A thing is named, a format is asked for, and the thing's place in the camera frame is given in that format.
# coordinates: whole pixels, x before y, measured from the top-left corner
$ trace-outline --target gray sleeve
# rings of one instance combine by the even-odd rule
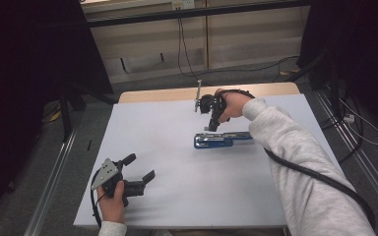
[[[289,115],[263,98],[243,107],[256,142],[275,155],[331,177],[353,189],[317,140]],[[374,235],[358,203],[340,191],[272,160],[270,167],[292,235]]]
[[[103,221],[98,236],[125,236],[127,226],[122,223]]]

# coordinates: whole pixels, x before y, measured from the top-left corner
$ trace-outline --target white table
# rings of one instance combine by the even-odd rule
[[[307,127],[341,169],[303,94],[266,97]],[[113,108],[93,173],[109,157],[135,152],[124,167],[126,180],[141,180],[152,169],[156,178],[141,197],[128,198],[125,221],[136,228],[247,228],[286,225],[269,168],[256,145],[194,149],[210,115],[193,111],[193,100],[120,103]],[[245,118],[221,124],[218,132],[247,131]],[[85,191],[74,225],[96,228]]]

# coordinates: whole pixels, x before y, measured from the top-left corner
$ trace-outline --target sleeve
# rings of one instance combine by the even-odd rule
[[[312,134],[285,111],[255,98],[244,105],[243,115],[252,121],[250,134],[263,148],[354,190]],[[349,196],[272,160],[270,167],[292,235],[374,235],[363,210]]]
[[[125,236],[127,226],[122,223],[103,221],[99,230],[99,236]]]

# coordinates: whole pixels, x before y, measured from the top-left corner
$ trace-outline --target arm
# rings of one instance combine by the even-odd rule
[[[119,181],[117,183],[112,199],[104,195],[101,186],[96,190],[103,218],[99,236],[124,236],[127,232],[127,226],[124,224],[124,204],[122,203],[124,182]]]
[[[250,134],[264,148],[353,189],[311,133],[285,111],[268,106],[263,98],[241,96],[229,93],[224,98],[228,111],[220,121],[238,117],[242,111],[252,121]],[[350,197],[273,161],[270,166],[292,235],[374,235],[362,209]]]

